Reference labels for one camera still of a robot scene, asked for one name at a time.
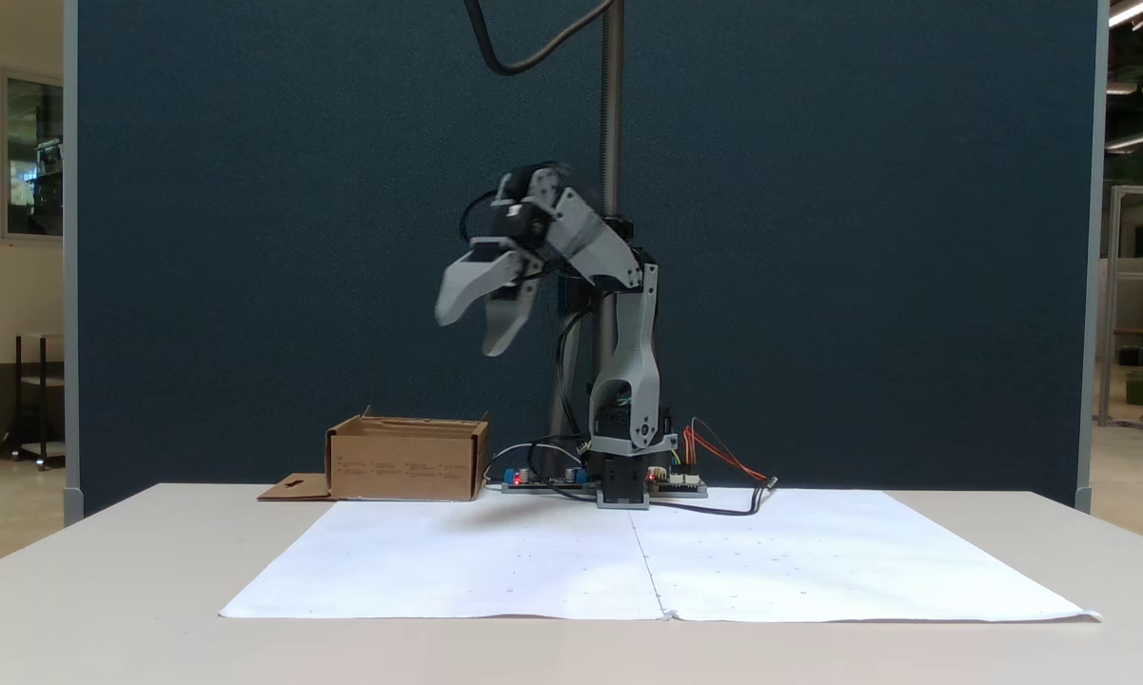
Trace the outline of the grey smooth gripper finger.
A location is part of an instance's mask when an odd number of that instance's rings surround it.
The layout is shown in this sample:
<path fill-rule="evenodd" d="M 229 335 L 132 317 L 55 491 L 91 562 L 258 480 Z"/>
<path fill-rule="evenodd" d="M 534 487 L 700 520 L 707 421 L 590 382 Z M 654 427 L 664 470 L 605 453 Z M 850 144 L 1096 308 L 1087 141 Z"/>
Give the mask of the grey smooth gripper finger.
<path fill-rule="evenodd" d="M 537 281 L 507 284 L 485 298 L 485 356 L 498 357 L 514 342 L 529 320 L 537 290 Z"/>

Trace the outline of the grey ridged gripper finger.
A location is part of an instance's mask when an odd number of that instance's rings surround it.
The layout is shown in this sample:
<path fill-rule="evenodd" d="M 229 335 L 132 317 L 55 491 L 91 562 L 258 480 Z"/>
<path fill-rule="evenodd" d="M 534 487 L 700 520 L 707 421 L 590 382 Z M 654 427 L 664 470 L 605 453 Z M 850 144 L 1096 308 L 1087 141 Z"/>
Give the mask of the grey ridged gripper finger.
<path fill-rule="evenodd" d="M 491 261 L 474 261 L 471 253 L 443 271 L 435 300 L 435 322 L 449 326 L 461 319 L 478 298 L 515 281 L 523 273 L 523 258 L 515 252 L 504 252 Z"/>

